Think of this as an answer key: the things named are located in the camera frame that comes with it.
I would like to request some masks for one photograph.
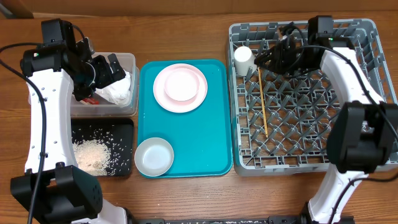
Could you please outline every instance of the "pink plate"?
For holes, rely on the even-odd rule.
[[[184,63],[164,68],[154,82],[154,96],[158,104],[174,113],[194,110],[203,103],[207,81],[196,67]]]

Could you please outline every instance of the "gray plastic bin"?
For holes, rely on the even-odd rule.
[[[289,175],[326,171],[326,140],[340,105],[334,89],[321,71],[285,80],[270,71],[262,73],[268,135],[262,121],[258,72],[237,75],[233,52],[248,46],[256,55],[271,48],[277,29],[288,22],[255,22],[229,27],[228,82],[235,171],[239,175]],[[307,21],[295,21],[307,38]],[[358,61],[373,88],[387,101],[397,103],[376,25],[369,19],[334,20],[335,34],[349,37]],[[296,41],[303,44],[297,31]],[[395,145],[386,165],[398,166]]]

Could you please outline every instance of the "white cup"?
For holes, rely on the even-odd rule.
[[[234,52],[236,73],[241,76],[246,76],[249,68],[252,68],[252,71],[256,70],[257,65],[254,64],[254,59],[256,58],[249,47],[238,47]]]

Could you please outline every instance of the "plate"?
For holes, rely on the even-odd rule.
[[[178,63],[164,68],[154,82],[156,102],[174,113],[194,110],[203,103],[206,94],[207,81],[204,74],[189,64]]]
[[[139,172],[148,177],[157,177],[166,173],[173,164],[172,146],[162,138],[149,138],[136,150],[134,162]]]

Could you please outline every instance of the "teal tray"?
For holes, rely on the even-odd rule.
[[[187,113],[163,109],[155,100],[157,74],[175,63],[195,66],[206,77],[203,103]],[[201,177],[224,175],[232,168],[231,120],[225,66],[215,59],[149,62],[142,68],[139,87],[138,145],[148,138],[168,141],[174,162],[162,176]]]

